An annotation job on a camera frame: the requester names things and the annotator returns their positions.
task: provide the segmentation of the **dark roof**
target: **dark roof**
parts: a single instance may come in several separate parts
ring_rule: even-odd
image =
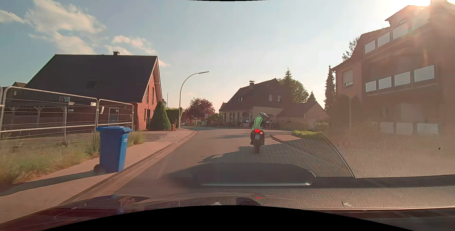
[[[226,106],[226,104],[227,104],[226,102],[223,102],[223,104],[221,104],[220,111],[223,110],[223,107]]]
[[[222,105],[221,111],[231,111],[231,110],[242,110],[250,109],[251,107],[270,107],[270,108],[280,108],[282,102],[286,102],[286,96],[283,91],[284,87],[278,82],[276,78],[264,81],[261,83],[256,83],[251,86],[245,86],[237,90],[237,92],[232,96],[232,98],[225,104]],[[271,91],[282,91],[281,102],[268,101],[268,95]],[[236,101],[237,97],[242,97],[242,101]]]
[[[156,60],[157,56],[55,54],[26,87],[142,102]]]
[[[304,116],[310,108],[316,105],[315,101],[306,102],[306,103],[292,103],[290,106],[286,107],[282,112],[278,114],[280,116],[292,116],[300,117]]]

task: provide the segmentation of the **road sign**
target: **road sign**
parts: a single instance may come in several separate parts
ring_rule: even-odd
[[[354,96],[355,96],[355,92],[353,92],[353,91],[351,91],[351,90],[348,91],[346,94],[349,96],[349,99],[350,99],[350,100],[351,100],[352,98],[354,98]]]

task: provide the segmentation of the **curb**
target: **curb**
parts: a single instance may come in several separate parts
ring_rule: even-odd
[[[90,191],[92,191],[92,190],[94,190],[94,189],[100,187],[101,185],[103,185],[103,184],[105,184],[105,183],[107,183],[107,182],[109,182],[109,181],[115,179],[116,177],[118,177],[118,176],[120,176],[120,175],[125,175],[125,174],[128,174],[128,173],[134,171],[134,167],[137,167],[137,166],[140,165],[140,164],[146,164],[145,162],[146,162],[147,160],[151,160],[151,158],[153,158],[154,156],[159,155],[160,153],[164,152],[166,149],[169,149],[169,148],[172,147],[173,145],[179,144],[179,143],[182,142],[183,140],[189,140],[192,136],[196,135],[196,133],[197,133],[197,131],[196,131],[196,130],[193,130],[193,132],[191,132],[190,135],[186,136],[185,138],[183,138],[183,139],[181,139],[181,140],[179,140],[179,141],[177,141],[177,142],[170,143],[169,145],[167,145],[167,146],[163,147],[162,149],[158,150],[157,152],[152,153],[151,155],[147,156],[146,158],[141,159],[141,160],[139,160],[138,162],[136,162],[136,163],[134,163],[134,164],[128,166],[127,168],[123,169],[122,171],[119,171],[119,172],[117,172],[117,173],[115,173],[115,174],[113,174],[113,175],[111,175],[111,176],[109,176],[109,177],[103,179],[102,181],[100,181],[100,182],[94,184],[93,186],[91,186],[91,187],[89,187],[89,188],[83,190],[82,192],[79,192],[79,193],[77,193],[76,195],[73,195],[72,197],[70,197],[70,198],[66,199],[65,201],[61,202],[59,205],[64,205],[64,204],[70,203],[70,202],[72,202],[72,201],[75,201],[76,199],[82,197],[84,194],[86,194],[86,193],[88,193],[88,192],[90,192]]]

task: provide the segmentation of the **construction fence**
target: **construction fence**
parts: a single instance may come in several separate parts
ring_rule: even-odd
[[[22,87],[0,88],[0,151],[93,143],[100,126],[133,128],[134,106]]]

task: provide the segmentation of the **lamp post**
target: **lamp post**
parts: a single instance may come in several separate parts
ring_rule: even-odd
[[[185,84],[185,82],[188,80],[188,78],[194,76],[194,75],[197,75],[197,74],[204,74],[204,73],[208,73],[209,71],[205,71],[205,72],[199,72],[199,73],[194,73],[192,75],[190,75],[189,77],[187,77],[185,79],[185,81],[182,83],[182,86],[180,87],[180,95],[179,95],[179,98],[178,98],[178,129],[180,129],[180,123],[181,123],[181,113],[180,113],[180,105],[181,105],[181,102],[182,102],[182,88],[183,88],[183,85]]]

